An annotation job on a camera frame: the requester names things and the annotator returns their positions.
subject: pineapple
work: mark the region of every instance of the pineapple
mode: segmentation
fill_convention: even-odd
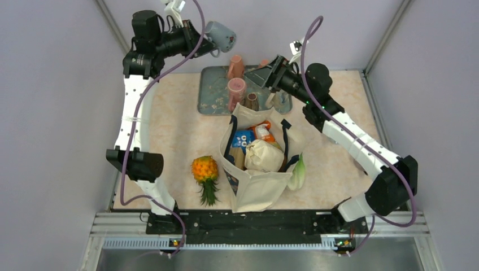
[[[191,173],[201,188],[201,204],[212,206],[218,200],[215,192],[218,179],[218,166],[212,156],[196,158],[191,164]]]

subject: green vegetable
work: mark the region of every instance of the green vegetable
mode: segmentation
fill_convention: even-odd
[[[298,190],[303,186],[304,179],[306,178],[306,166],[303,162],[303,154],[299,155],[299,161],[293,169],[293,176],[288,182],[288,188],[290,190]]]

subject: gray tray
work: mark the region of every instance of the gray tray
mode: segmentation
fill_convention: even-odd
[[[257,66],[246,66],[246,71],[255,69]],[[198,112],[203,115],[230,115],[228,110],[229,94],[226,85],[228,79],[226,73],[228,66],[206,67],[201,71],[201,80],[199,83],[198,94]],[[267,88],[261,89],[248,78],[244,78],[247,85],[247,95],[255,93],[258,96],[259,110],[267,110],[264,103],[270,92]],[[281,114],[286,114],[293,108],[291,95],[288,94],[286,102],[276,108]]]

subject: beige table surface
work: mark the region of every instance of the beige table surface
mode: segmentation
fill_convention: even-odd
[[[369,135],[378,139],[375,122],[358,71],[331,72],[331,96]],[[212,155],[219,161],[219,142],[228,126],[229,116],[205,116],[197,111],[199,73],[171,74],[161,80],[155,90],[150,116],[150,152],[163,154],[162,177],[169,193],[181,209],[230,209],[229,183],[219,170],[219,202],[213,207],[201,206],[200,187],[190,173],[193,159]],[[371,180],[353,163],[340,145],[311,126],[302,113],[303,104],[293,98],[293,109],[284,115],[287,121],[304,132],[310,142],[303,152],[306,180],[301,189],[286,188],[273,209],[328,209],[355,196],[371,185]],[[150,203],[140,199],[122,206],[119,187],[114,209],[149,209]],[[125,199],[142,194],[135,182],[125,184]]]

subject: pink cup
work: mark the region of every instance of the pink cup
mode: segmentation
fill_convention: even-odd
[[[233,112],[237,103],[242,103],[246,94],[246,82],[241,78],[233,78],[228,81],[229,101],[228,109]]]
[[[229,68],[227,72],[227,78],[243,78],[245,73],[245,65],[240,55],[233,55],[229,60]]]
[[[269,63],[269,60],[268,60],[268,59],[263,59],[263,60],[261,60],[261,62],[259,63],[258,68],[263,68],[264,66],[268,65],[268,63]]]

